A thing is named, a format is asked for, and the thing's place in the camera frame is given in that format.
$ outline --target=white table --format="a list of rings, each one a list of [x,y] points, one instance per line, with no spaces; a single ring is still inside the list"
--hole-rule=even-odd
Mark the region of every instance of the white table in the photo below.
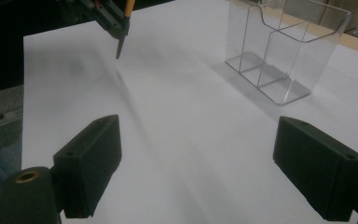
[[[227,19],[223,0],[135,11],[119,60],[96,22],[24,38],[23,168],[120,118],[94,217],[63,223],[327,223],[273,162],[275,134],[279,116],[303,119],[358,151],[358,52],[338,46],[311,96],[276,106],[224,63]]]

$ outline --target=white tabletop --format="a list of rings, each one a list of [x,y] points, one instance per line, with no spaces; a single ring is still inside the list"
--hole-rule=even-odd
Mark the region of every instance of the white tabletop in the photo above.
[[[23,168],[120,118],[123,158],[94,217],[63,223],[327,223],[272,151],[279,116],[358,151],[358,52],[338,46],[311,96],[277,106],[224,63],[227,21],[224,0],[135,11],[119,60],[96,22],[24,38]]]

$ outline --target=clear plastic organizer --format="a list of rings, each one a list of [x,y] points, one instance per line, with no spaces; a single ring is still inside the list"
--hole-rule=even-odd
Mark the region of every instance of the clear plastic organizer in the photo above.
[[[349,11],[311,0],[232,0],[226,63],[288,104],[311,94],[350,19]]]

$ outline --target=pen holder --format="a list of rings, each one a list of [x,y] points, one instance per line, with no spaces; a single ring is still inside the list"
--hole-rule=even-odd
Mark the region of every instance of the pen holder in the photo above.
[[[226,62],[269,99],[288,104],[311,94],[350,18],[311,0],[231,1]]]

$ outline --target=transparent acrylic container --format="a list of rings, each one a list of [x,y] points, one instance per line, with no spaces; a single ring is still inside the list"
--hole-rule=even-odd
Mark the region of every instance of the transparent acrylic container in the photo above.
[[[226,62],[279,105],[311,94],[351,13],[311,0],[234,2]]]

